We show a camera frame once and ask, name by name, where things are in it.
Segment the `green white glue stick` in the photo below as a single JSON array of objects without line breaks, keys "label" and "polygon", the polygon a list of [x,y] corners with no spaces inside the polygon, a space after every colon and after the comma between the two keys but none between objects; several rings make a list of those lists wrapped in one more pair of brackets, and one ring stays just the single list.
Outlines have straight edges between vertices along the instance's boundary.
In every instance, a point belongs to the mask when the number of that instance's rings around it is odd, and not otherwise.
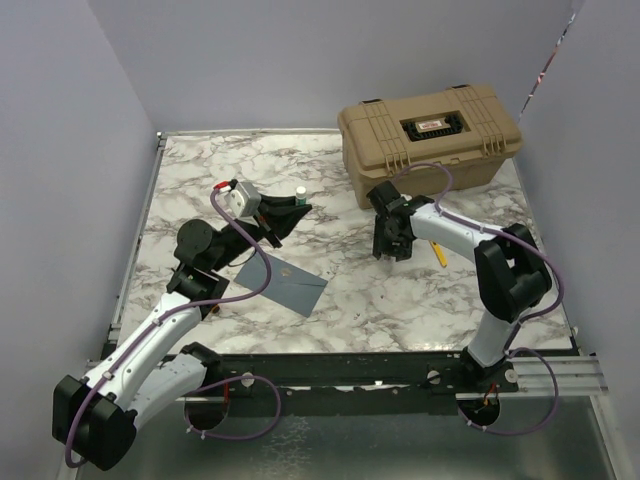
[{"label": "green white glue stick", "polygon": [[303,186],[299,186],[295,191],[295,201],[298,206],[305,205],[307,202],[307,190]]}]

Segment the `grey blue envelope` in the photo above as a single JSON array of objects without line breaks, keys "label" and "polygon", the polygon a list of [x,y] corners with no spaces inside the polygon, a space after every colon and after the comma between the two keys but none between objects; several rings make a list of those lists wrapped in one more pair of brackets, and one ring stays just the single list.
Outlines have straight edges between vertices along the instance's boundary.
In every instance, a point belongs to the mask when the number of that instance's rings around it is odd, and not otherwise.
[{"label": "grey blue envelope", "polygon": [[[271,281],[262,295],[304,317],[309,317],[320,299],[327,281],[293,264],[268,255],[271,265]],[[266,267],[256,254],[242,266],[235,282],[250,290],[257,290],[263,283]]]}]

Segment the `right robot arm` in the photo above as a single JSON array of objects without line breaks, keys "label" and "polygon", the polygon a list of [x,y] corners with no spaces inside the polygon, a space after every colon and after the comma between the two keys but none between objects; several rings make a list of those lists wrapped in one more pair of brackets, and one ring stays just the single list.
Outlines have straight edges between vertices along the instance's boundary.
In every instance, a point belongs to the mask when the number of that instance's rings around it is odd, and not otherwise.
[{"label": "right robot arm", "polygon": [[432,241],[473,262],[484,305],[476,334],[461,354],[461,383],[481,391],[506,360],[516,323],[537,306],[552,287],[551,275],[529,229],[477,224],[436,207],[433,199],[402,196],[390,181],[367,198],[375,210],[372,254],[409,260],[416,240]]}]

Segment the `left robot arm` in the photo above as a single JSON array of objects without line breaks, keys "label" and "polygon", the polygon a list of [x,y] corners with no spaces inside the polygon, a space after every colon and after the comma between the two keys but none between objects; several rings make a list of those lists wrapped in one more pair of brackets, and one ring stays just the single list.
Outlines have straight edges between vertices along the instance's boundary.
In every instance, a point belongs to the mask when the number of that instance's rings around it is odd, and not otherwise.
[{"label": "left robot arm", "polygon": [[[65,447],[68,468],[85,463],[113,468],[144,424],[183,395],[226,394],[232,383],[264,380],[227,374],[221,357],[199,343],[183,347],[172,360],[165,357],[220,305],[248,300],[269,286],[273,267],[260,241],[281,247],[312,207],[293,196],[246,193],[226,183],[214,188],[210,200],[225,227],[217,230],[200,219],[184,223],[174,250],[178,267],[148,317],[81,378],[67,375],[56,385],[52,435]],[[263,281],[229,298],[224,294],[229,282],[218,272],[247,250],[262,258]]]}]

